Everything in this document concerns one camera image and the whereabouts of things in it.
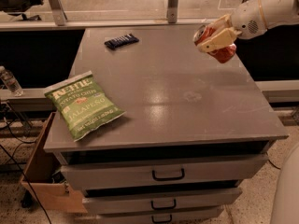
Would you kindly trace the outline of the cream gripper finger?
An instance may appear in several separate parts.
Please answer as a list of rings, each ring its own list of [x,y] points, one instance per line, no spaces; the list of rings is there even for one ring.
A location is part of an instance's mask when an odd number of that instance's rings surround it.
[[[234,28],[216,30],[212,27],[201,27],[195,33],[195,46],[205,53],[223,49],[235,42],[238,31]]]
[[[222,31],[224,29],[230,29],[232,27],[231,15],[225,14],[218,18],[216,21],[213,21],[208,25],[209,28],[215,31]]]

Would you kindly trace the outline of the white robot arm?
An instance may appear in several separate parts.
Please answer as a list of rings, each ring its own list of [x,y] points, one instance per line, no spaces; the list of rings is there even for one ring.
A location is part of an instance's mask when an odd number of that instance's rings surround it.
[[[193,42],[201,52],[215,55],[235,40],[252,39],[280,25],[299,22],[299,0],[249,0],[199,29]],[[270,224],[299,224],[299,144],[286,156],[279,176]]]

